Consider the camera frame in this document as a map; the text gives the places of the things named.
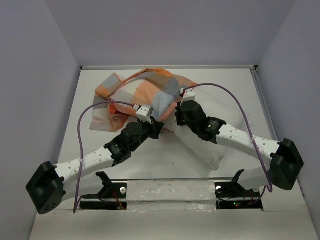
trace wall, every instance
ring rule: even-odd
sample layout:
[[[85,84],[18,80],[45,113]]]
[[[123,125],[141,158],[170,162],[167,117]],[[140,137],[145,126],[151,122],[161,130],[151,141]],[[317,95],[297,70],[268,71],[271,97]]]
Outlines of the wall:
[[[279,139],[292,139],[304,159],[300,180],[320,236],[320,2],[297,0],[258,75]]]
[[[0,238],[26,240],[25,187],[58,157],[80,70],[43,0],[0,1],[0,23]]]
[[[256,65],[294,0],[46,0],[80,66]]]

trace plaid cloth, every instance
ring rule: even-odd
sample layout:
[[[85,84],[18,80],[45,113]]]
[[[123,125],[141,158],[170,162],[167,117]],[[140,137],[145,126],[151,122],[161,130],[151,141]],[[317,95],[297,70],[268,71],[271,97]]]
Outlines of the plaid cloth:
[[[96,88],[93,103],[114,100],[140,106],[150,105],[154,119],[163,121],[181,101],[180,89],[195,84],[163,68],[147,68],[127,79],[113,73]],[[116,132],[124,126],[129,116],[135,115],[136,111],[128,105],[100,104],[93,108],[90,129]]]

